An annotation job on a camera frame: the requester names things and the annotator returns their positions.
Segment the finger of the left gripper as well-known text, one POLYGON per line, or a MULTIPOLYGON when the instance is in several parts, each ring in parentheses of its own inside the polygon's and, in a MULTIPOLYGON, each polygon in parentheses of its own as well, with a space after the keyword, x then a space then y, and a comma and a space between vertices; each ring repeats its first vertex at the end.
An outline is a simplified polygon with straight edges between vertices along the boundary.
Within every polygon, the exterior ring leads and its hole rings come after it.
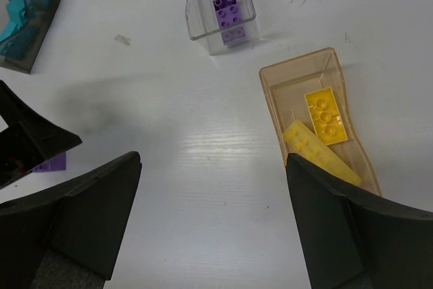
POLYGON ((57 155, 79 146, 81 138, 37 114, 1 82, 1 187, 19 180, 57 155))

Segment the purple rounded lego brick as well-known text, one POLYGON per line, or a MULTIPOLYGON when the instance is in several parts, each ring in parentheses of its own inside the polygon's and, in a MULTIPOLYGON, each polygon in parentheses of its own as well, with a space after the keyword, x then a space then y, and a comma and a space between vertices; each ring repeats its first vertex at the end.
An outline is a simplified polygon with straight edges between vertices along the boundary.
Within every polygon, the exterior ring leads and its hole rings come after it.
POLYGON ((32 171, 34 173, 47 173, 66 170, 66 153, 61 153, 42 164, 36 166, 32 171))

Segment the small teal lego cube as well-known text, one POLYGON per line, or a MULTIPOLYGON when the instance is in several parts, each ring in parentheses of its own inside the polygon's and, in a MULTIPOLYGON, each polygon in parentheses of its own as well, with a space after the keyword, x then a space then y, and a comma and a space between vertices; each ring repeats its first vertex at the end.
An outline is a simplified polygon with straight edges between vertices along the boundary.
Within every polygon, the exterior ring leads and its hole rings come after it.
POLYGON ((31 19, 32 5, 25 0, 10 0, 6 5, 9 21, 1 33, 1 41, 16 34, 31 19))

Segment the small yellow lego brick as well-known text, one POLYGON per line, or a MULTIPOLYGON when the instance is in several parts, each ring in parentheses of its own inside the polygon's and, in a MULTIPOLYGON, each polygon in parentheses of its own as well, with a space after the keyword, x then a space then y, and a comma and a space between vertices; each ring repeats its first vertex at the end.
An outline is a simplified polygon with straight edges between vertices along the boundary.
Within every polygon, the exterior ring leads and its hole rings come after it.
POLYGON ((316 136, 327 146, 348 140, 331 87, 304 95, 316 136))

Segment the teal rectangular lego brick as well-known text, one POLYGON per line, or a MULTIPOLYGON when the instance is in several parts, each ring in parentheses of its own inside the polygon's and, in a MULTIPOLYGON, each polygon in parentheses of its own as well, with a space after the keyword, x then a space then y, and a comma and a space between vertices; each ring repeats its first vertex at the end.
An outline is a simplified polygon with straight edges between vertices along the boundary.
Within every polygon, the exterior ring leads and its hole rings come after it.
POLYGON ((34 26, 25 28, 17 37, 2 45, 1 55, 13 60, 23 60, 35 39, 36 33, 37 29, 34 26))

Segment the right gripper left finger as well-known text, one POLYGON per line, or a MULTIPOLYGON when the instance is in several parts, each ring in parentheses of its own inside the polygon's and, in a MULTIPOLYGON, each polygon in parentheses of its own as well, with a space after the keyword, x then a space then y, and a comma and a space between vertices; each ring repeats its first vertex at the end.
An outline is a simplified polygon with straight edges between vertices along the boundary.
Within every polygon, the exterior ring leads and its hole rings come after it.
POLYGON ((2 288, 103 288, 141 174, 138 152, 1 204, 2 288))

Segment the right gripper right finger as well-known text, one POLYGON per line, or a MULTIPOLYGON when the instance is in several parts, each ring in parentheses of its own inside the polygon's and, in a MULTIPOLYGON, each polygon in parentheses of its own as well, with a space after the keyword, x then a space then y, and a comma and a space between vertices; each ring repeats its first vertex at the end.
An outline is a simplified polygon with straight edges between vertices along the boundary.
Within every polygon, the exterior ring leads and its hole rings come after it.
POLYGON ((312 288, 431 288, 432 213, 347 183, 298 154, 288 191, 312 288))

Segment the long yellow lego plate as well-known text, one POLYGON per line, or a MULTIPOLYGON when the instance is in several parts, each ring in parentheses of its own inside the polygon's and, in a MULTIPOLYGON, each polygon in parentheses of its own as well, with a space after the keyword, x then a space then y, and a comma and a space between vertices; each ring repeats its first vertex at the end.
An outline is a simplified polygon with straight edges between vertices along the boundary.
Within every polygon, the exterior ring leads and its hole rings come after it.
POLYGON ((329 174, 353 185, 361 184, 361 178, 300 120, 283 132, 283 138, 296 153, 329 174))

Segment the dark purple lego plate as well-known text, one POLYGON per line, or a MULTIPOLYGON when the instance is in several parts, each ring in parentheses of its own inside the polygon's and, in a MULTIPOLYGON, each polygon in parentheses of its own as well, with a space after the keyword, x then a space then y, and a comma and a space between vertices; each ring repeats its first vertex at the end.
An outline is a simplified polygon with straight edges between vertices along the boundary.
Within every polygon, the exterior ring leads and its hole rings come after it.
POLYGON ((214 0, 213 5, 219 28, 227 28, 221 33, 223 44, 233 46, 243 41, 246 38, 244 27, 233 27, 243 20, 237 0, 214 0))

